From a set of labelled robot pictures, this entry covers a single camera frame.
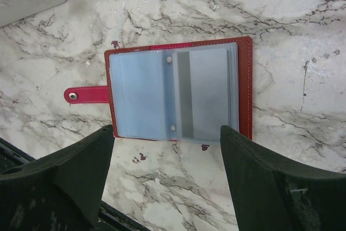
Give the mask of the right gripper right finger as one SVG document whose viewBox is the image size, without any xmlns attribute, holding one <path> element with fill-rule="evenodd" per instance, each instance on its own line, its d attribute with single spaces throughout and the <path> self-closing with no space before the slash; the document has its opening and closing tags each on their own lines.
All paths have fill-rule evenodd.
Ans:
<svg viewBox="0 0 346 231">
<path fill-rule="evenodd" d="M 239 230 L 345 230 L 345 174 L 289 159 L 221 126 Z"/>
</svg>

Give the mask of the red leather card holder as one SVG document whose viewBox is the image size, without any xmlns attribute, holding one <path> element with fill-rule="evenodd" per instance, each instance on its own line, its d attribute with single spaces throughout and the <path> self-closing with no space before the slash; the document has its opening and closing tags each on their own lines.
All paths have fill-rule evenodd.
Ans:
<svg viewBox="0 0 346 231">
<path fill-rule="evenodd" d="M 252 57 L 249 36 L 107 50 L 107 84 L 64 98 L 107 103 L 116 137 L 210 145 L 230 126 L 252 138 Z"/>
</svg>

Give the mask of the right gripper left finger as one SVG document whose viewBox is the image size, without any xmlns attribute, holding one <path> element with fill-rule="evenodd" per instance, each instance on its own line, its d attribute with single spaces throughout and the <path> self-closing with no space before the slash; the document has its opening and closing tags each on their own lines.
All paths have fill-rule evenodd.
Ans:
<svg viewBox="0 0 346 231">
<path fill-rule="evenodd" d="M 1 173 L 1 230 L 91 230 L 114 147 L 113 127 Z"/>
</svg>

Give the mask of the credit card with magnetic stripe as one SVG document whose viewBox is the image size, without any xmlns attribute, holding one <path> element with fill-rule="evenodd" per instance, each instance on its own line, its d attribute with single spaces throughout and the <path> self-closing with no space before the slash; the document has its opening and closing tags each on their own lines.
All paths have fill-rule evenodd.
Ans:
<svg viewBox="0 0 346 231">
<path fill-rule="evenodd" d="M 180 137 L 217 142 L 221 125 L 229 124 L 227 50 L 180 51 L 173 58 Z"/>
</svg>

